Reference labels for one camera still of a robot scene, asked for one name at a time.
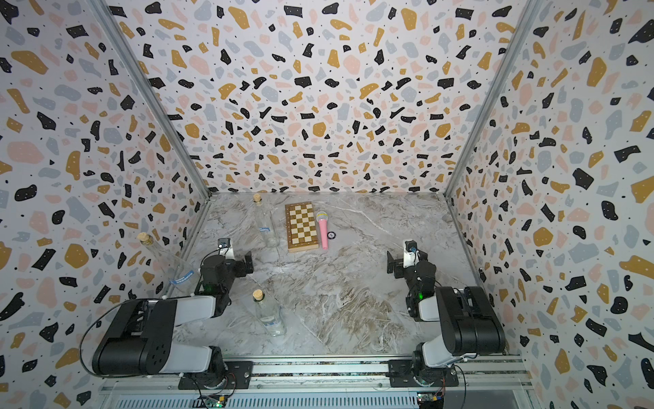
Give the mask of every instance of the glass bottle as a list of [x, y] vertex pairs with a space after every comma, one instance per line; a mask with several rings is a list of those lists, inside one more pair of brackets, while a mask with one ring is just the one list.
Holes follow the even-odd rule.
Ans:
[[177, 293], [173, 296], [195, 295], [196, 286], [200, 281], [199, 270], [188, 262], [164, 249], [152, 236], [141, 232], [137, 236], [141, 244], [152, 253], [152, 268], [163, 273], [163, 282], [174, 286]]
[[254, 220], [266, 247], [277, 247], [279, 240], [275, 232], [271, 210], [264, 205], [260, 194], [254, 195]]
[[252, 297], [255, 315], [264, 324], [268, 334], [272, 336], [286, 334], [286, 325], [277, 301], [272, 297], [266, 297], [261, 290], [255, 290]]

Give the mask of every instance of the chessboard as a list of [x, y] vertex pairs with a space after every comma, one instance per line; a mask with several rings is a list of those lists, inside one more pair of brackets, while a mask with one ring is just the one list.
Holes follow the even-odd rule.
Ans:
[[288, 252], [318, 248], [318, 231], [311, 202], [286, 205]]

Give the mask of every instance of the marble floor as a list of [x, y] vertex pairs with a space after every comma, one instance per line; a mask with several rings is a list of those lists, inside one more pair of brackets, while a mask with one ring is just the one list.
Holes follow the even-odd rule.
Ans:
[[[386, 274], [386, 251], [402, 256], [414, 239], [437, 267], [442, 285], [475, 285], [442, 195], [262, 194], [273, 209], [280, 244], [264, 247], [255, 229], [252, 194], [218, 194], [190, 260], [199, 263], [229, 237], [236, 259], [252, 251], [254, 273], [237, 278], [232, 304], [220, 317], [189, 323], [175, 339], [214, 345], [225, 355], [369, 355], [411, 353], [440, 333], [437, 323], [416, 323], [406, 311], [408, 288]], [[284, 205], [311, 201], [329, 214], [336, 233], [329, 250], [289, 253]], [[254, 316], [252, 292], [261, 288], [282, 306], [287, 332], [270, 337]]]

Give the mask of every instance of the patterned wall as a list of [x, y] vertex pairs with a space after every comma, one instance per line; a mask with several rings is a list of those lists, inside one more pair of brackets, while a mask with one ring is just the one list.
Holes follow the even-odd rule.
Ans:
[[653, 18], [543, 2], [453, 198], [544, 408], [654, 408]]
[[0, 12], [0, 406], [89, 408], [82, 333], [160, 292], [135, 237], [178, 251], [199, 195], [85, 3]]
[[109, 1], [212, 191], [371, 192], [447, 185], [507, 3]]

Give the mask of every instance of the pink microphone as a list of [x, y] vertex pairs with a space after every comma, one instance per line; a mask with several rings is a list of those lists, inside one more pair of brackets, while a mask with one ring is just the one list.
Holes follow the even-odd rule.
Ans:
[[327, 250], [327, 213], [319, 211], [316, 213], [316, 220], [320, 226], [320, 240], [322, 241], [322, 249]]

